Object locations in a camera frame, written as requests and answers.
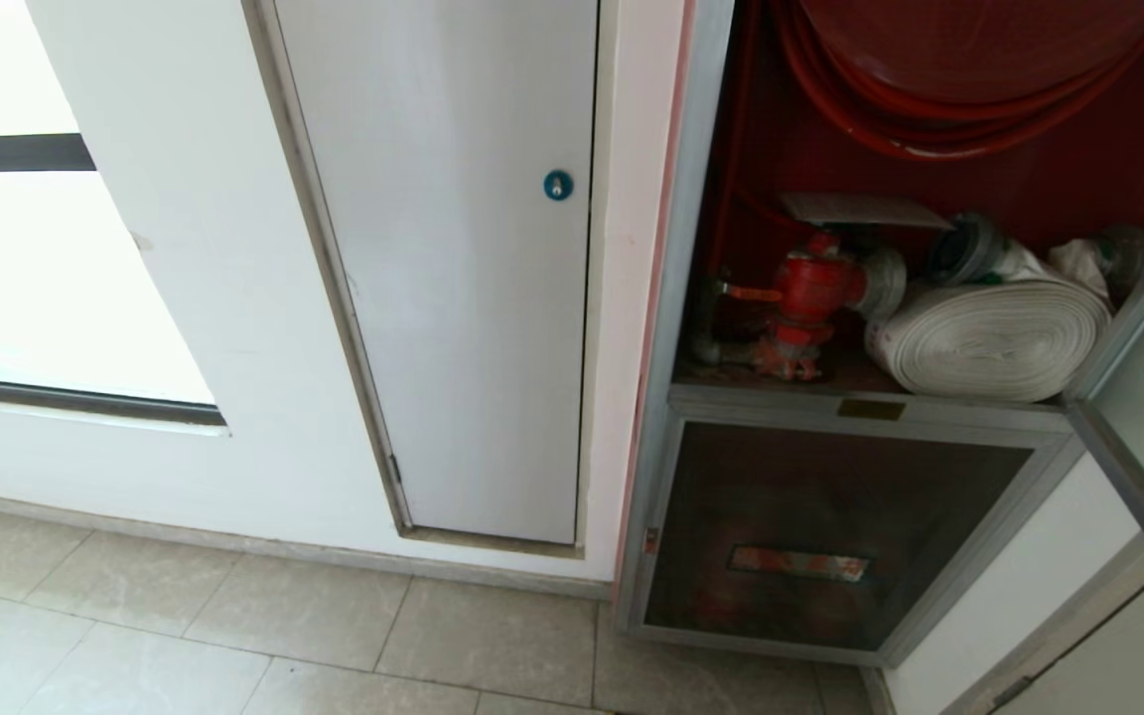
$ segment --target metal cabinet frame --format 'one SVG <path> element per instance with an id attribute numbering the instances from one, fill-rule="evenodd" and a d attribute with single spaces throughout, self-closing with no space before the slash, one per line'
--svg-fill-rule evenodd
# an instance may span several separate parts
<path id="1" fill-rule="evenodd" d="M 674 383 L 688 275 L 693 259 L 733 9 L 734 0 L 694 0 L 689 6 L 693 17 L 686 37 L 686 63 L 681 66 L 681 104 L 674 118 L 677 122 L 677 145 L 668 204 L 670 213 L 662 241 L 662 268 L 656 293 L 651 353 L 642 395 L 635 475 L 627 501 L 629 507 L 619 575 L 621 583 L 613 625 L 619 633 L 660 642 L 856 666 L 898 666 L 1052 493 L 1063 476 L 1085 454 L 1085 444 L 1078 438 L 1072 421 L 1067 421 L 1065 407 L 1058 406 L 843 392 L 819 386 L 780 386 L 762 390 Z M 1134 295 L 1130 304 L 1136 307 L 1129 312 L 1144 311 L 1141 295 Z M 1099 345 L 1097 352 L 1109 355 L 1113 362 L 1117 353 L 1109 352 L 1109 345 L 1127 337 L 1130 337 L 1130 332 L 1126 335 L 1122 327 L 1112 329 L 1106 344 Z M 840 405 L 848 399 L 901 403 L 904 407 L 898 421 L 840 416 Z M 682 429 L 693 420 L 901 439 L 1009 445 L 1035 451 L 924 596 L 917 598 L 908 614 L 885 638 L 880 651 L 850 651 L 644 623 L 659 555 L 658 543 L 664 539 L 665 513 Z M 1104 458 L 1099 459 L 1104 466 Z"/>

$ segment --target fire hose cabinet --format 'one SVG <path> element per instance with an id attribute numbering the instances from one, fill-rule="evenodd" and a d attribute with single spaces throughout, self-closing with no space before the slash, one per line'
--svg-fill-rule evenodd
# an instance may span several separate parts
<path id="1" fill-rule="evenodd" d="M 1086 454 L 1144 530 L 1144 15 L 956 85 L 843 11 L 694 3 L 622 633 L 897 666 Z"/>

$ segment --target white wall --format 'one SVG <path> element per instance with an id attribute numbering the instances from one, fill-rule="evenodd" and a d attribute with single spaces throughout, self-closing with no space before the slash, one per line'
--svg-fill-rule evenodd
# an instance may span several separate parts
<path id="1" fill-rule="evenodd" d="M 609 189 L 591 228 L 583 561 L 396 534 L 238 0 L 29 0 L 29 9 L 231 430 L 144 429 L 0 406 L 1 498 L 613 578 L 681 3 L 603 5 L 618 46 L 601 59 L 613 95 L 599 101 L 610 117 L 598 140 L 612 151 L 596 157 L 606 176 L 596 172 L 595 193 Z"/>
<path id="2" fill-rule="evenodd" d="M 899 715 L 935 715 L 1052 615 L 1138 533 L 1085 455 L 951 612 L 885 670 Z"/>

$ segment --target baseboard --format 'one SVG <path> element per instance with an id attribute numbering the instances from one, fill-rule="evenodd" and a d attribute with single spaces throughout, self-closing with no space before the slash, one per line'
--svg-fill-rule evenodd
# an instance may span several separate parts
<path id="1" fill-rule="evenodd" d="M 863 677 L 863 689 L 868 691 L 872 715 L 896 715 L 890 689 L 885 686 L 881 668 L 859 668 L 859 675 Z"/>
<path id="2" fill-rule="evenodd" d="M 564 575 L 529 574 L 523 571 L 476 566 L 471 564 L 454 564 L 450 561 L 431 561 L 431 558 L 411 558 L 389 554 L 358 551 L 353 548 L 332 546 L 315 546 L 295 543 L 288 540 L 265 538 L 247 538 L 239 534 L 190 530 L 186 526 L 172 526 L 121 519 L 118 516 L 87 515 L 82 511 L 71 511 L 67 508 L 45 507 L 41 503 L 15 501 L 0 498 L 0 511 L 5 515 L 26 516 L 40 522 L 55 522 L 78 526 L 82 530 L 100 530 L 118 534 L 135 535 L 135 538 L 154 538 L 172 540 L 172 542 L 223 548 L 228 551 L 259 554 L 260 556 L 277 556 L 297 558 L 299 561 L 316 561 L 320 564 L 335 566 L 352 566 L 375 571 L 390 571 L 395 574 L 424 575 L 428 579 L 463 581 L 463 583 L 490 585 L 490 587 L 531 590 L 535 593 L 553 593 L 559 596 L 577 598 L 594 598 L 610 601 L 612 585 L 606 581 L 586 579 L 569 579 Z"/>

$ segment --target red fire hose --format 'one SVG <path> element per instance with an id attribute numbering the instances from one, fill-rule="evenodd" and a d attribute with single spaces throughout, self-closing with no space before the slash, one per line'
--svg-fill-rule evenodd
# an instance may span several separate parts
<path id="1" fill-rule="evenodd" d="M 867 76 L 832 53 L 800 0 L 776 3 L 774 23 L 792 72 L 824 117 L 881 154 L 947 161 L 1017 146 L 1074 117 L 1144 50 L 1144 34 L 1118 57 L 1048 89 L 999 102 L 924 100 Z"/>

